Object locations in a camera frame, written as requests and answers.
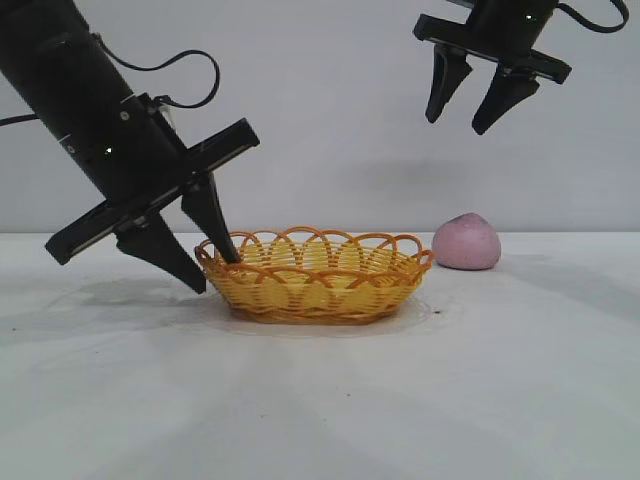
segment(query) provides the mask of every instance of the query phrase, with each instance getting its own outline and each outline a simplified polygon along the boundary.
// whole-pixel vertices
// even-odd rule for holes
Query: screw
[[[136,218],[136,219],[133,221],[133,224],[134,224],[136,227],[143,227],[143,226],[145,226],[145,225],[146,225],[146,223],[147,223],[147,217],[145,217],[144,215],[143,215],[143,216],[141,216],[141,217]]]

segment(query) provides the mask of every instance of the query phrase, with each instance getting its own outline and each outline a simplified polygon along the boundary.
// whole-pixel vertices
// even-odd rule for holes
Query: white table
[[[333,329],[46,238],[0,236],[2,479],[640,478],[640,234],[503,235],[495,271]]]

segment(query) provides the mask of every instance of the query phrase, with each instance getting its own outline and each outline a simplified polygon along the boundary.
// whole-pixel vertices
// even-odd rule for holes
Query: wicker basket
[[[295,227],[231,237],[241,263],[227,264],[218,252],[211,256],[209,241],[196,247],[196,258],[230,307],[261,323],[373,323],[398,309],[434,260],[412,235],[354,237]],[[401,252],[404,243],[416,253]]]

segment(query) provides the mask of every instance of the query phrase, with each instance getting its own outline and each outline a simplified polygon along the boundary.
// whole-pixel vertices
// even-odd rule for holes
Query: orange basket rim
[[[294,241],[290,238],[291,234],[296,233],[308,233],[311,236],[304,241]],[[261,234],[271,234],[274,236],[273,239],[269,241],[262,241],[258,238],[258,235]],[[277,275],[278,272],[288,271],[295,272],[309,276],[309,282],[319,282],[326,283],[323,281],[324,277],[331,275],[352,275],[354,276],[354,282],[350,285],[350,288],[355,288],[358,285],[361,285],[365,282],[370,282],[375,285],[377,282],[375,281],[376,277],[381,276],[389,276],[389,275],[397,275],[402,276],[408,283],[414,283],[418,281],[424,273],[430,270],[433,266],[435,260],[435,254],[432,250],[424,249],[422,245],[422,241],[415,235],[411,234],[399,234],[392,235],[384,232],[371,232],[371,233],[363,233],[357,236],[353,236],[345,231],[337,230],[337,229],[325,229],[321,230],[315,227],[310,226],[297,226],[292,227],[284,231],[277,230],[256,230],[254,232],[247,231],[234,231],[230,233],[230,237],[232,238],[243,238],[242,244],[240,245],[239,250],[242,250],[249,244],[253,243],[258,246],[258,248],[269,249],[269,251],[265,250],[264,255],[266,258],[269,258],[271,249],[278,242],[286,242],[288,243],[293,252],[293,256],[297,258],[301,258],[304,254],[304,246],[309,244],[310,242],[315,242],[316,240],[320,240],[327,247],[327,256],[329,260],[332,257],[339,255],[338,253],[333,253],[331,250],[332,246],[339,244],[339,242],[332,241],[328,237],[329,236],[340,236],[344,238],[344,242],[341,243],[343,246],[354,245],[362,248],[363,250],[368,251],[376,251],[382,249],[388,249],[391,247],[391,252],[394,255],[398,255],[402,257],[403,261],[412,261],[415,262],[413,266],[415,270],[411,272],[411,275],[404,272],[363,272],[359,270],[353,269],[345,269],[345,268],[337,268],[330,267],[322,270],[318,269],[309,269],[305,268],[302,265],[296,266],[259,266],[251,263],[232,263],[227,264],[222,257],[220,256],[217,249],[214,251],[214,256],[212,257],[209,252],[206,250],[207,247],[212,246],[213,242],[209,239],[203,241],[201,244],[195,247],[195,256],[200,265],[205,270],[210,270],[213,266],[217,271],[217,274],[231,274],[238,272],[252,272],[258,274],[258,281],[262,281],[265,278],[272,278],[279,283],[286,283],[281,277]],[[368,239],[380,239],[382,243],[378,247],[370,247],[361,245],[360,242]],[[417,248],[417,253],[414,255],[410,255],[404,253],[399,250],[398,243],[401,241],[410,241],[413,242]]]

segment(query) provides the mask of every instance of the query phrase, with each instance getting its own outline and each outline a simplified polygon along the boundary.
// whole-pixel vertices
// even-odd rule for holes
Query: robotic arm
[[[209,96],[181,105],[169,96],[136,96],[109,56],[130,68],[156,70],[186,55],[214,65]],[[105,201],[54,235],[46,248],[60,263],[107,235],[118,248],[206,290],[206,279],[173,236],[160,212],[182,197],[182,210],[229,263],[239,261],[220,209],[212,172],[260,142],[242,119],[187,148],[161,113],[163,105],[198,108],[215,96],[220,70],[200,51],[143,69],[121,61],[92,35],[73,0],[0,0],[0,70]]]
[[[558,84],[571,73],[561,60],[533,50],[555,9],[570,15],[584,27],[599,32],[621,30],[629,20],[623,0],[611,0],[623,21],[614,27],[590,22],[559,0],[449,0],[471,9],[464,25],[422,15],[414,29],[418,40],[435,43],[433,85],[426,116],[434,123],[462,81],[471,73],[467,55],[498,64],[493,82],[480,105],[473,129],[483,135],[517,104],[538,91],[536,77]]]
[[[471,54],[498,64],[473,128],[483,134],[502,115],[538,90],[536,77],[563,83],[564,62],[532,49],[553,11],[561,9],[595,31],[620,30],[629,18],[622,0],[611,0],[623,16],[615,27],[589,22],[558,0],[450,0],[471,8],[466,24],[422,15],[414,29],[434,42],[435,68],[427,118],[435,122],[471,72]],[[216,81],[204,101],[181,105],[169,96],[134,94],[111,59],[152,71],[187,55],[213,63]],[[228,263],[240,259],[220,209],[213,171],[260,141],[241,119],[187,148],[161,108],[198,108],[215,97],[220,80],[216,61],[190,50],[155,68],[116,57],[89,25],[73,0],[0,0],[0,71],[33,114],[0,120],[0,126],[41,120],[105,201],[54,235],[47,249],[60,263],[114,234],[118,248],[164,269],[198,293],[206,289],[198,265],[182,249],[160,212],[182,198],[182,210],[215,244]]]

